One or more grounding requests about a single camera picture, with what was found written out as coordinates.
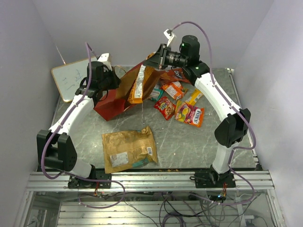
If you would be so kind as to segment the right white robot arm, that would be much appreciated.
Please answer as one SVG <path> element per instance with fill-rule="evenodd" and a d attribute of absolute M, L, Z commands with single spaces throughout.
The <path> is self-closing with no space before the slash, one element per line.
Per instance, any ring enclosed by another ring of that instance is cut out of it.
<path fill-rule="evenodd" d="M 215 160 L 211 165 L 213 173 L 209 183 L 219 187 L 225 182 L 230 170 L 232 150 L 247 134 L 251 113 L 242 109 L 229 98 L 214 78 L 210 68 L 200 60 L 200 43 L 194 35 L 182 37 L 179 52 L 173 52 L 167 44 L 161 44 L 158 50 L 143 64 L 164 70 L 168 66 L 181 68 L 185 78 L 201 91 L 216 111 L 221 123 L 214 131 L 218 142 Z"/>

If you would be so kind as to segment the red brown paper bag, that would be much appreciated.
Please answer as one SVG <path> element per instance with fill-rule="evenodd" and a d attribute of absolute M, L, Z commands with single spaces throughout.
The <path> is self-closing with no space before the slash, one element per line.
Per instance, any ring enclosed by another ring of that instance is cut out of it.
<path fill-rule="evenodd" d="M 126 109 L 139 104 L 138 101 L 132 101 L 130 96 L 134 91 L 134 84 L 141 67 L 141 63 L 130 69 L 121 78 L 119 88 L 115 90 L 109 90 L 108 96 L 104 101 L 99 101 L 94 107 L 94 110 L 106 121 L 110 121 L 117 115 L 124 112 Z M 162 74 L 165 74 L 164 70 L 156 70 L 152 67 L 145 69 L 144 83 L 143 83 L 143 97 L 145 100 L 151 94 L 153 88 L 157 84 Z"/>

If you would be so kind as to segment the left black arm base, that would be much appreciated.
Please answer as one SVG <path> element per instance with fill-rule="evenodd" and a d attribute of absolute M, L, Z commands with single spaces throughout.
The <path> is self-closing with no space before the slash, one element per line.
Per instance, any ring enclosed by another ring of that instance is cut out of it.
<path fill-rule="evenodd" d="M 70 176 L 68 182 L 69 189 L 109 189 L 111 186 L 112 175 L 106 174 L 103 169 L 96 169 L 92 166 L 90 175 L 85 180 L 75 176 Z"/>

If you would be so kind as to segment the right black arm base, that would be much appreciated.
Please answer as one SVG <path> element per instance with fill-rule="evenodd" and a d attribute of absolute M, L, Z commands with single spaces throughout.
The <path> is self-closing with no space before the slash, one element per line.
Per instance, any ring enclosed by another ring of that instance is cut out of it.
<path fill-rule="evenodd" d="M 236 187 L 234 175 L 230 170 L 223 174 L 218 174 L 212 166 L 210 168 L 198 169 L 189 179 L 195 182 L 196 188 Z"/>

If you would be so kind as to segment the teal white snack packet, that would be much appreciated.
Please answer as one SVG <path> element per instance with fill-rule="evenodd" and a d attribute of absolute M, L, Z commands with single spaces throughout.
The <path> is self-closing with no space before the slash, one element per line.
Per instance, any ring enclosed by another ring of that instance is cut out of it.
<path fill-rule="evenodd" d="M 164 93 L 164 90 L 161 88 L 160 85 L 155 85 L 155 87 L 153 88 L 151 94 L 149 95 L 148 99 L 158 102 L 158 100 L 162 97 Z"/>

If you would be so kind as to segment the large orange cracker bag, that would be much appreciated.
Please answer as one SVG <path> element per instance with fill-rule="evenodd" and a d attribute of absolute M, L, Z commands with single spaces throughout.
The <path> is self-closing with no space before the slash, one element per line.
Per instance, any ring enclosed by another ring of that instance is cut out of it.
<path fill-rule="evenodd" d="M 127 100 L 130 104 L 142 103 L 152 92 L 152 89 L 157 83 L 155 71 L 155 68 L 151 66 L 145 66 L 143 63 L 140 65 L 137 77 Z"/>

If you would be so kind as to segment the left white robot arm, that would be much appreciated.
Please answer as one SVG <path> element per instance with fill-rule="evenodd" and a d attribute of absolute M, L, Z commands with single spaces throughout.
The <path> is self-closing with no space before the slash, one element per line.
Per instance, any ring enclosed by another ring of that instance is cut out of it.
<path fill-rule="evenodd" d="M 36 141 L 41 170 L 47 178 L 53 178 L 46 172 L 48 167 L 77 177 L 84 187 L 91 188 L 97 181 L 95 167 L 78 158 L 71 135 L 97 103 L 107 100 L 109 91 L 119 87 L 121 80 L 103 55 L 89 61 L 87 72 L 66 112 L 49 130 L 41 130 Z"/>

